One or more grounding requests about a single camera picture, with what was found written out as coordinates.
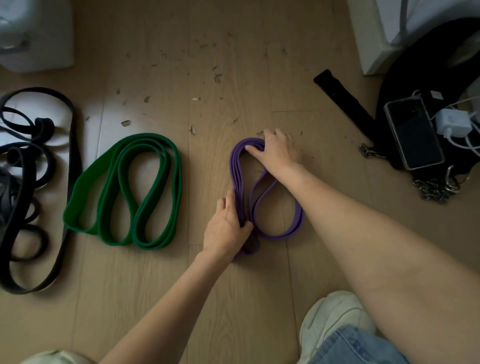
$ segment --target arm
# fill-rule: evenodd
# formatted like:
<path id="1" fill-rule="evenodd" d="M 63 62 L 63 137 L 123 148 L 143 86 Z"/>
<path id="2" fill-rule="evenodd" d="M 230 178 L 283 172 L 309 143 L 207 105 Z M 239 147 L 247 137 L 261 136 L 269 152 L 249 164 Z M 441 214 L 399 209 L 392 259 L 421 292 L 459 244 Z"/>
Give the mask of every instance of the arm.
<path id="1" fill-rule="evenodd" d="M 235 195 L 217 203 L 208 223 L 204 250 L 162 299 L 106 355 L 101 364 L 178 363 L 213 285 L 241 246 L 253 224 L 240 228 Z"/>
<path id="2" fill-rule="evenodd" d="M 247 150 L 295 196 L 380 330 L 414 363 L 472 363 L 480 278 L 431 242 L 336 191 L 297 161 L 290 136 L 265 130 Z"/>

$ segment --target hand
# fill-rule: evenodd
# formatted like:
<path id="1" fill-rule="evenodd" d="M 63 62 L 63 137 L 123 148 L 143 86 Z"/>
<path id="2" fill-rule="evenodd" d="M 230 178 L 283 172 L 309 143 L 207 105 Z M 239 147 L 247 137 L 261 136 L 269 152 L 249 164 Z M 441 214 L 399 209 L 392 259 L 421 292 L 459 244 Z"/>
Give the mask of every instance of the hand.
<path id="1" fill-rule="evenodd" d="M 275 178 L 279 179 L 279 174 L 283 170 L 300 164 L 300 151 L 295 147 L 291 135 L 283 134 L 280 129 L 276 129 L 275 133 L 265 129 L 264 136 L 264 152 L 254 146 L 246 146 L 245 149 L 257 158 Z"/>
<path id="2" fill-rule="evenodd" d="M 216 213 L 208 222 L 204 235 L 204 252 L 227 264 L 232 261 L 253 230 L 250 221 L 240 227 L 235 209 L 235 193 L 229 190 L 226 198 L 216 203 Z"/>

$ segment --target purple resistance band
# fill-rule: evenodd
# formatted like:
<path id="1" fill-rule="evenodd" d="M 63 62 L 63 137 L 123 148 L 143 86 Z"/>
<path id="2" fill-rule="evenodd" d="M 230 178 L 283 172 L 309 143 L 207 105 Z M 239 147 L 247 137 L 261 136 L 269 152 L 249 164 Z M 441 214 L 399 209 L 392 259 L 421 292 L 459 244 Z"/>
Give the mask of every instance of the purple resistance band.
<path id="1" fill-rule="evenodd" d="M 240 226 L 243 226 L 246 221 L 245 210 L 243 208 L 243 175 L 241 173 L 241 166 L 240 166 L 240 155 L 243 152 L 247 152 L 245 150 L 245 146 L 254 146 L 260 151 L 265 150 L 265 140 L 259 138 L 247 138 L 243 139 L 242 141 L 238 142 L 237 145 L 233 148 L 232 153 L 230 154 L 230 175 L 232 177 L 233 188 L 235 190 L 235 208 L 237 209 L 237 214 L 239 217 Z M 253 254 L 258 249 L 260 249 L 260 242 L 258 240 L 258 236 L 268 240 L 282 240 L 289 238 L 290 236 L 296 234 L 300 227 L 305 220 L 305 213 L 301 208 L 300 204 L 297 200 L 295 200 L 295 217 L 293 218 L 292 225 L 289 229 L 284 232 L 283 234 L 277 236 L 270 236 L 263 232 L 256 223 L 257 217 L 257 207 L 259 202 L 265 196 L 265 194 L 270 191 L 275 184 L 278 182 L 274 180 L 272 184 L 260 195 L 257 200 L 253 200 L 253 191 L 258 183 L 262 180 L 263 177 L 267 175 L 268 171 L 264 169 L 262 175 L 258 179 L 258 181 L 253 185 L 252 190 L 250 191 L 250 199 L 249 199 L 249 213 L 250 219 L 253 223 L 253 232 L 250 235 L 247 242 L 242 247 L 242 251 L 246 254 Z"/>

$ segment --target forearm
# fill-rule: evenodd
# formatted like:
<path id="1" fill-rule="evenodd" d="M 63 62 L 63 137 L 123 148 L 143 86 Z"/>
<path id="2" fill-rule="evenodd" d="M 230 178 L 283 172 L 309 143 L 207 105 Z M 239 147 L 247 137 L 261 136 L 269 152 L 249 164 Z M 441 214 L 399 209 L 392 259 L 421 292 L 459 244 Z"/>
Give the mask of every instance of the forearm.
<path id="1" fill-rule="evenodd" d="M 101 364 L 178 363 L 207 296 L 227 264 L 199 253 L 165 296 Z"/>
<path id="2" fill-rule="evenodd" d="M 451 359 L 447 352 L 468 361 L 476 348 L 473 337 L 479 334 L 478 276 L 302 166 L 292 168 L 279 175 L 280 181 L 302 205 L 384 334 L 411 360 L 428 362 L 441 356 L 440 363 Z M 469 316 L 475 323 L 460 318 Z M 450 335 L 460 339 L 452 348 Z"/>

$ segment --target black resistance band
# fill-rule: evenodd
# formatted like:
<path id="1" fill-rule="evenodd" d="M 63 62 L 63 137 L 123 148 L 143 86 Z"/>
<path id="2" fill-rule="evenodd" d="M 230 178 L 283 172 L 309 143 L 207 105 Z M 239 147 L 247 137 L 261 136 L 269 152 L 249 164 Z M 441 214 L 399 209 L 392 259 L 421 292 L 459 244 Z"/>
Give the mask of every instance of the black resistance band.
<path id="1" fill-rule="evenodd" d="M 70 155 L 67 201 L 70 200 L 75 181 L 82 174 L 82 159 L 76 133 L 75 108 L 65 95 L 50 88 L 30 87 L 11 92 L 0 98 L 0 119 L 7 126 L 0 126 L 0 131 L 7 132 L 22 140 L 21 142 L 0 146 L 0 155 L 6 155 L 8 165 L 22 169 L 22 176 L 18 179 L 12 176 L 5 168 L 0 167 L 0 185 L 3 187 L 3 191 L 0 194 L 0 286 L 13 294 L 37 292 L 53 283 L 60 274 L 65 251 L 72 232 L 66 227 L 63 228 L 59 253 L 52 270 L 43 282 L 34 288 L 27 289 L 21 287 L 14 281 L 10 270 L 10 262 L 30 262 L 40 257 L 47 250 L 47 233 L 40 227 L 30 224 L 40 213 L 40 204 L 34 198 L 33 193 L 36 188 L 44 186 L 52 179 L 57 165 L 55 156 L 44 145 L 55 132 L 53 121 L 48 118 L 36 118 L 35 122 L 32 122 L 22 112 L 5 106 L 12 97 L 23 92 L 37 92 L 56 97 L 67 105 L 72 112 L 72 123 L 69 135 Z M 3 115 L 4 112 L 20 115 L 28 122 L 28 125 L 16 124 L 6 120 Z M 37 179 L 36 160 L 40 156 L 44 156 L 47 159 L 47 171 Z M 33 213 L 27 216 L 30 206 L 33 207 Z M 29 231 L 38 236 L 40 242 L 39 248 L 31 256 L 17 257 L 12 254 L 13 245 L 20 230 Z"/>

